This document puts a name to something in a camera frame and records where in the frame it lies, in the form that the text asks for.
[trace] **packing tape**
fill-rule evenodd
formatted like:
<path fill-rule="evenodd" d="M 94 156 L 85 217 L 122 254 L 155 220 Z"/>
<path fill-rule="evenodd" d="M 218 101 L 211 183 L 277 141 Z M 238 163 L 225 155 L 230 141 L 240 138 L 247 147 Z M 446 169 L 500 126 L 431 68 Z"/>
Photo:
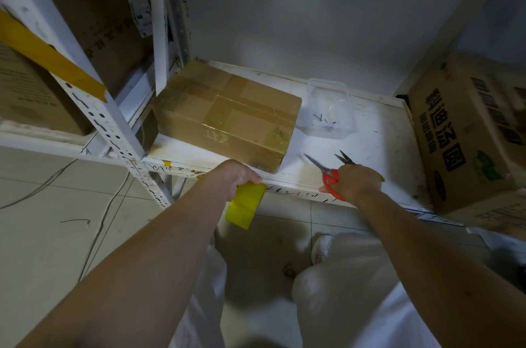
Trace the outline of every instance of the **packing tape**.
<path fill-rule="evenodd" d="M 228 206 L 225 219 L 243 229 L 248 229 L 266 188 L 267 185 L 264 183 L 252 182 L 237 186 L 236 195 Z"/>
<path fill-rule="evenodd" d="M 106 87 L 53 47 L 29 31 L 17 19 L 0 10 L 0 41 L 41 65 L 76 88 L 106 102 Z"/>

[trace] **clear plastic container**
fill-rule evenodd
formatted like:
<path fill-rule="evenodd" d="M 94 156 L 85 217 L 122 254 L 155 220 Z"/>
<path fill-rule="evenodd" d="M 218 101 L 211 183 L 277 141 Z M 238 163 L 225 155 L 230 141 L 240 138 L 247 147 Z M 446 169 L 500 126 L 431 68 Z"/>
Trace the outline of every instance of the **clear plastic container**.
<path fill-rule="evenodd" d="M 347 86 L 323 79 L 308 80 L 308 94 L 297 126 L 307 135 L 328 139 L 345 139 L 354 132 L 355 113 Z"/>

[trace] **hand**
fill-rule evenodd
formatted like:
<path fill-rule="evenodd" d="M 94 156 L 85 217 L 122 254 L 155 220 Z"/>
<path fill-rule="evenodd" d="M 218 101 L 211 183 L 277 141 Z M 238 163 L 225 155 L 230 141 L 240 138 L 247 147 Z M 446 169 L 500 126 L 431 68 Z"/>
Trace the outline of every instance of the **hand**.
<path fill-rule="evenodd" d="M 236 194 L 237 186 L 244 185 L 248 181 L 261 183 L 261 177 L 252 169 L 236 160 L 226 160 L 219 164 L 208 174 L 220 175 L 226 184 L 227 201 L 231 201 Z"/>
<path fill-rule="evenodd" d="M 333 185 L 332 190 L 339 193 L 345 201 L 360 207 L 360 198 L 364 193 L 381 191 L 382 181 L 380 174 L 363 165 L 342 165 L 338 168 L 340 181 Z M 320 187 L 320 192 L 327 193 L 325 186 Z"/>

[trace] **white shoe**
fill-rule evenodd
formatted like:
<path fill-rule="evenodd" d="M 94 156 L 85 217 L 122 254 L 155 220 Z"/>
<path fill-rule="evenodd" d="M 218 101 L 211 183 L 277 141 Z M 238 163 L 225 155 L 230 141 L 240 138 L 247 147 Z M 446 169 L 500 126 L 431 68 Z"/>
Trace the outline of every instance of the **white shoe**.
<path fill-rule="evenodd" d="M 329 255 L 330 244 L 332 242 L 332 235 L 322 234 L 312 245 L 310 252 L 310 260 L 312 265 L 318 265 L 324 262 Z"/>

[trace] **green logo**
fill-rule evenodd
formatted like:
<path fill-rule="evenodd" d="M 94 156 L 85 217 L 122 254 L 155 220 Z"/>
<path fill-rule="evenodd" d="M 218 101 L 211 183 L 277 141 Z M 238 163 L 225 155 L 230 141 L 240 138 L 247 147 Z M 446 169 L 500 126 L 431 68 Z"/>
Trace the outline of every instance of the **green logo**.
<path fill-rule="evenodd" d="M 474 159 L 475 167 L 479 174 L 482 174 L 488 181 L 503 179 L 500 173 L 495 169 L 495 163 L 489 155 L 483 151 L 477 150 L 477 156 Z"/>

